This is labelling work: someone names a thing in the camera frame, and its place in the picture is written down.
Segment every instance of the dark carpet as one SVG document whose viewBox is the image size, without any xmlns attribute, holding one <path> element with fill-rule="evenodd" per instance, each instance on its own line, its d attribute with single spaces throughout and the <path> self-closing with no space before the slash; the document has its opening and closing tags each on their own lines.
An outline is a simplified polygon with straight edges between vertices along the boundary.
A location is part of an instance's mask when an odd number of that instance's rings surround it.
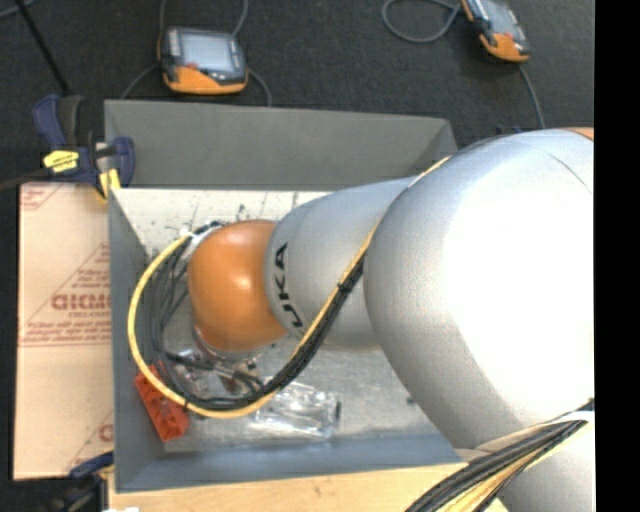
<svg viewBox="0 0 640 512">
<path fill-rule="evenodd" d="M 383 25 L 382 0 L 254 1 L 239 41 L 276 107 L 410 114 L 450 121 L 458 146 L 504 131 L 539 127 L 517 66 L 487 61 L 463 16 L 433 44 L 401 41 Z M 593 126 L 595 0 L 512 0 L 529 37 L 525 64 L 546 126 Z M 31 108 L 59 84 L 14 6 L 0 0 L 0 181 L 39 167 L 46 146 Z M 39 0 L 29 8 L 71 91 L 85 97 L 80 133 L 104 132 L 105 98 L 119 97 L 154 62 L 160 0 Z M 171 0 L 167 23 L 231 31 L 241 0 Z M 390 9 L 398 27 L 433 33 L 449 12 L 418 0 Z M 172 97 L 158 73 L 135 98 Z M 262 105 L 257 82 L 223 100 Z M 15 392 L 17 193 L 0 192 L 0 511 L 31 510 L 68 487 L 65 481 L 11 482 Z"/>
</svg>

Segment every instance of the device screen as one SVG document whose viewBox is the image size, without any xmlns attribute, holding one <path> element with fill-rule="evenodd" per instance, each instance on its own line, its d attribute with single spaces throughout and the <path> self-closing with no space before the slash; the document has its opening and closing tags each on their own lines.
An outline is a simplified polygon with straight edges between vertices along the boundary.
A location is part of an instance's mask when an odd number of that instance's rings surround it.
<svg viewBox="0 0 640 512">
<path fill-rule="evenodd" d="M 500 0 L 485 0 L 482 4 L 491 20 L 491 29 L 494 32 L 500 34 L 507 32 L 513 33 L 514 29 L 516 29 L 517 21 L 505 2 Z"/>
<path fill-rule="evenodd" d="M 234 70 L 228 41 L 200 34 L 182 34 L 181 39 L 185 64 L 229 73 Z"/>
</svg>

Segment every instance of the black cable cord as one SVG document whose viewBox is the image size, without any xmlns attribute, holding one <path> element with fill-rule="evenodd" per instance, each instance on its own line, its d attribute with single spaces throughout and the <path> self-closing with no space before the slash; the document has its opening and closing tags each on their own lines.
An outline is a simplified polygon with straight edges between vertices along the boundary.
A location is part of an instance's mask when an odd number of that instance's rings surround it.
<svg viewBox="0 0 640 512">
<path fill-rule="evenodd" d="M 505 478 L 500 485 L 498 485 L 491 493 L 489 493 L 485 498 L 476 505 L 473 512 L 484 512 L 487 510 L 491 503 L 498 497 L 498 494 L 502 490 L 504 490 L 511 482 L 513 482 L 519 475 L 521 475 L 528 467 L 530 467 L 533 463 L 540 460 L 544 455 L 553 450 L 556 446 L 563 443 L 568 437 L 573 435 L 575 431 L 582 428 L 586 424 L 585 421 L 575 421 L 571 422 L 570 425 L 567 425 L 566 429 L 558 435 L 556 439 L 554 439 L 549 445 L 547 445 L 544 450 L 535 455 L 529 462 L 524 464 L 522 467 L 518 468 L 513 474 L 511 474 L 508 478 Z"/>
<path fill-rule="evenodd" d="M 537 431 L 531 436 L 521 441 L 515 442 L 490 455 L 472 461 L 467 467 L 454 473 L 436 487 L 430 489 L 418 498 L 406 512 L 434 512 L 443 505 L 449 503 L 455 497 L 471 489 L 482 481 L 491 478 L 502 469 L 513 464 L 523 456 L 541 450 L 523 467 L 519 468 L 503 482 L 501 482 L 492 493 L 478 505 L 476 510 L 485 510 L 497 494 L 504 489 L 516 476 L 522 473 L 536 460 L 543 457 L 550 450 L 564 442 L 580 428 L 586 425 L 585 420 L 571 420 L 562 423 L 551 424 Z"/>
<path fill-rule="evenodd" d="M 441 7 L 444 7 L 446 9 L 450 9 L 451 10 L 451 14 L 449 15 L 449 18 L 447 18 L 447 21 L 445 21 L 444 25 L 442 26 L 442 28 L 440 30 L 438 30 L 435 34 L 430 35 L 430 36 L 425 36 L 425 37 L 415 37 L 415 36 L 411 36 L 409 34 L 407 34 L 406 32 L 402 32 L 401 30 L 397 29 L 393 23 L 391 23 L 391 20 L 389 19 L 389 7 L 391 7 L 392 4 L 396 3 L 398 0 L 386 0 L 384 5 L 382 6 L 382 10 L 381 10 L 381 14 L 382 14 L 382 21 L 384 23 L 384 25 L 391 31 L 391 33 L 393 33 L 395 36 L 399 37 L 400 39 L 402 39 L 403 41 L 407 41 L 409 43 L 416 43 L 416 44 L 427 44 L 427 43 L 433 43 L 434 41 L 440 39 L 442 36 L 444 36 L 449 29 L 451 28 L 451 25 L 453 25 L 453 22 L 456 19 L 456 16 L 458 16 L 458 13 L 460 12 L 460 9 L 462 7 L 462 4 L 458 4 L 457 6 L 451 6 L 446 2 L 443 2 L 442 0 L 425 0 L 427 2 L 439 5 Z"/>
<path fill-rule="evenodd" d="M 194 234 L 199 234 L 206 229 L 200 228 Z M 159 366 L 158 371 L 162 374 L 163 380 L 174 391 L 180 393 L 185 400 L 194 405 L 209 410 L 233 410 L 246 407 L 255 401 L 263 398 L 265 395 L 279 391 L 295 380 L 300 373 L 306 368 L 311 359 L 314 357 L 322 342 L 324 341 L 333 321 L 337 317 L 340 308 L 344 304 L 347 296 L 362 276 L 364 269 L 364 255 L 353 266 L 351 272 L 339 287 L 337 296 L 331 305 L 326 309 L 323 317 L 316 325 L 313 332 L 310 333 L 305 344 L 300 347 L 297 353 L 285 364 L 285 366 L 266 384 L 260 385 L 258 389 L 251 385 L 250 378 L 243 373 L 237 373 L 235 376 L 238 380 L 246 382 L 249 379 L 249 389 L 251 393 L 241 397 L 211 397 L 203 398 L 193 394 L 186 389 L 181 382 L 179 375 L 176 373 L 174 365 L 175 357 L 164 347 L 162 340 L 162 331 L 169 322 L 170 316 L 173 315 L 178 302 L 184 297 L 182 294 L 174 301 L 166 300 L 166 295 L 171 293 L 170 289 L 176 285 L 176 276 L 182 276 L 183 270 L 176 272 L 175 268 L 182 255 L 188 249 L 193 238 L 185 240 L 160 266 L 156 269 L 156 273 L 152 276 L 151 281 L 145 290 L 145 300 L 143 315 L 146 326 L 146 339 L 144 346 L 151 349 L 152 359 Z"/>
<path fill-rule="evenodd" d="M 149 66 L 147 69 L 145 69 L 142 73 L 140 73 L 137 77 L 135 77 L 131 83 L 127 86 L 127 88 L 124 90 L 124 92 L 120 95 L 120 99 L 124 100 L 127 98 L 127 96 L 129 96 L 129 94 L 131 94 L 131 91 L 135 88 L 136 85 L 138 85 L 143 78 L 145 78 L 147 75 L 149 75 L 152 71 L 155 71 L 156 69 L 158 69 L 160 67 L 160 63 L 156 62 L 155 64 Z"/>
<path fill-rule="evenodd" d="M 272 106 L 273 98 L 271 96 L 271 91 L 269 90 L 267 83 L 260 77 L 260 75 L 258 75 L 252 69 L 249 69 L 249 76 L 253 78 L 256 82 L 258 82 L 258 84 L 260 84 L 260 87 L 262 87 L 262 90 L 264 91 L 264 94 L 267 97 L 267 107 Z"/>
<path fill-rule="evenodd" d="M 162 32 L 164 31 L 164 28 L 165 28 L 166 6 L 167 6 L 167 0 L 162 0 L 160 2 L 160 9 L 159 9 L 159 16 L 158 16 L 158 26 L 159 26 L 160 34 L 162 34 Z M 243 0 L 242 1 L 242 13 L 240 14 L 240 18 L 238 19 L 238 22 L 236 23 L 235 28 L 231 32 L 231 36 L 232 37 L 236 37 L 238 35 L 238 33 L 244 27 L 245 21 L 247 20 L 248 13 L 249 13 L 249 0 Z M 147 77 L 147 75 L 149 75 L 150 73 L 152 73 L 153 71 L 155 71 L 159 67 L 160 67 L 160 63 L 156 62 L 155 64 L 149 66 L 147 69 L 142 71 L 127 86 L 127 88 L 124 90 L 124 92 L 120 95 L 120 99 L 121 100 L 126 99 L 129 96 L 129 94 L 131 94 L 131 91 L 136 87 L 136 85 L 138 85 L 145 77 Z M 252 69 L 249 69 L 248 71 L 249 71 L 249 76 L 251 78 L 253 78 L 260 85 L 260 87 L 262 87 L 262 89 L 264 90 L 264 93 L 265 93 L 265 96 L 266 96 L 266 99 L 267 99 L 267 106 L 270 107 L 273 104 L 273 100 L 272 100 L 271 91 L 269 90 L 269 87 L 267 86 L 266 82 L 260 77 L 260 75 L 258 75 Z"/>
<path fill-rule="evenodd" d="M 71 92 L 71 89 L 69 88 L 69 84 L 65 80 L 64 76 L 62 76 L 62 73 L 60 72 L 60 69 L 56 64 L 56 61 L 54 60 L 53 56 L 51 55 L 51 52 L 49 51 L 49 47 L 47 46 L 47 43 L 45 43 L 42 35 L 40 34 L 40 31 L 38 30 L 38 27 L 33 21 L 33 18 L 31 18 L 31 15 L 29 14 L 29 11 L 27 10 L 25 3 L 22 0 L 14 0 L 14 1 L 17 5 L 18 11 L 20 11 L 22 18 L 27 24 L 27 27 L 29 27 L 29 31 L 31 32 L 31 35 L 36 40 L 36 43 L 38 43 L 38 47 L 40 48 L 42 55 L 47 61 L 47 64 L 49 64 L 49 69 L 51 69 L 51 72 L 53 73 L 58 84 L 60 85 L 60 88 L 62 89 L 62 95 L 63 96 L 69 95 L 69 93 Z"/>
<path fill-rule="evenodd" d="M 520 74 L 524 80 L 525 85 L 527 86 L 527 91 L 529 92 L 529 96 L 531 97 L 531 101 L 533 103 L 533 110 L 536 114 L 536 119 L 538 120 L 538 126 L 541 130 L 544 130 L 547 126 L 544 122 L 544 117 L 542 116 L 542 109 L 540 108 L 540 102 L 538 101 L 538 96 L 536 95 L 536 91 L 533 88 L 533 84 L 531 83 L 531 79 L 529 78 L 529 74 L 524 69 L 522 64 L 518 65 L 518 69 L 520 70 Z"/>
<path fill-rule="evenodd" d="M 24 3 L 25 7 L 31 7 L 33 4 L 35 4 L 38 0 L 28 0 L 27 2 Z M 16 6 L 16 7 L 9 7 L 7 9 L 4 9 L 3 11 L 0 11 L 0 20 L 3 20 L 5 18 L 8 18 L 9 16 L 13 16 L 14 14 L 16 14 L 20 9 Z"/>
<path fill-rule="evenodd" d="M 440 5 L 442 7 L 451 9 L 451 15 L 449 16 L 445 24 L 442 26 L 442 28 L 438 30 L 438 32 L 436 32 L 435 34 L 431 36 L 426 36 L 426 37 L 415 37 L 405 32 L 402 32 L 401 30 L 396 28 L 389 19 L 389 12 L 388 12 L 389 8 L 391 7 L 392 4 L 396 3 L 397 1 L 398 0 L 385 0 L 385 3 L 383 4 L 382 10 L 381 10 L 382 21 L 384 25 L 389 29 L 389 31 L 391 31 L 391 33 L 393 33 L 395 36 L 399 37 L 403 41 L 407 41 L 409 43 L 415 43 L 415 44 L 433 43 L 437 39 L 440 39 L 442 36 L 444 36 L 451 28 L 451 25 L 453 24 L 456 16 L 460 13 L 460 9 L 462 7 L 462 4 L 458 4 L 456 7 L 453 7 L 442 0 L 425 0 L 427 2 L 431 2 L 434 4 Z M 522 64 L 518 65 L 518 69 L 527 87 L 527 92 L 531 97 L 531 102 L 533 103 L 533 110 L 536 116 L 536 120 L 538 122 L 538 127 L 541 130 L 544 130 L 546 128 L 546 123 L 544 121 L 544 117 L 542 115 L 542 109 L 540 108 L 540 102 L 538 101 L 538 96 L 536 95 L 531 79 L 529 78 L 529 75 L 524 69 Z"/>
</svg>

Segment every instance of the orange block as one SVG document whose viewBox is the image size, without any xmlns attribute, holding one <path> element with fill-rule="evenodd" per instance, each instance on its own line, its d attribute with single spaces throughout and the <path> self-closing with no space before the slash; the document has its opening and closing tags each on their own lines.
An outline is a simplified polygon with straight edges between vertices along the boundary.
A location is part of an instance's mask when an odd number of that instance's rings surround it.
<svg viewBox="0 0 640 512">
<path fill-rule="evenodd" d="M 149 368 L 158 377 L 155 366 Z M 134 383 L 160 439 L 168 441 L 184 435 L 189 427 L 189 416 L 184 409 L 154 388 L 142 372 L 136 375 Z"/>
</svg>

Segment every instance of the orange handheld device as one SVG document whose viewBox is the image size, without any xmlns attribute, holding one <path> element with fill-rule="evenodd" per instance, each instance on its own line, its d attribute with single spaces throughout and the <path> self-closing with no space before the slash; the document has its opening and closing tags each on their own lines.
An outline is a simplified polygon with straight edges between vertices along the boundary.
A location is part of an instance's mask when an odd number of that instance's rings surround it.
<svg viewBox="0 0 640 512">
<path fill-rule="evenodd" d="M 506 0 L 461 0 L 469 21 L 480 32 L 480 41 L 493 57 L 507 62 L 529 59 L 529 43 Z"/>
<path fill-rule="evenodd" d="M 175 92 L 232 94 L 247 85 L 244 53 L 231 34 L 172 26 L 158 50 L 164 81 Z"/>
</svg>

